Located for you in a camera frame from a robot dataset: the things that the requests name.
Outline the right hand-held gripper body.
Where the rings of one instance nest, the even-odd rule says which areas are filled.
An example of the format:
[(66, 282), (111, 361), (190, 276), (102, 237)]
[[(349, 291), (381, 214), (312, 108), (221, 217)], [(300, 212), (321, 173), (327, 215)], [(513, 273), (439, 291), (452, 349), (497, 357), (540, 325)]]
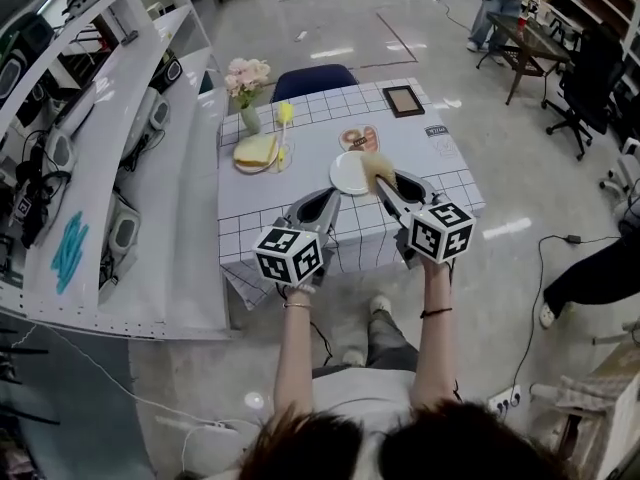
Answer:
[(395, 210), (401, 225), (395, 235), (396, 245), (408, 267), (414, 267), (420, 259), (442, 264), (469, 249), (476, 218), (447, 196), (433, 195), (426, 201), (396, 196)]

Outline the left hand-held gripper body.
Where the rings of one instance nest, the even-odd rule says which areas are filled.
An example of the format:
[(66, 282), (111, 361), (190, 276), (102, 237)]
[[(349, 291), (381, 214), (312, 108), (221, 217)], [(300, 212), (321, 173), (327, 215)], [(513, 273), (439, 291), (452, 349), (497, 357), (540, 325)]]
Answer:
[(332, 253), (328, 235), (294, 225), (283, 217), (266, 226), (252, 246), (264, 280), (288, 287), (320, 286)]

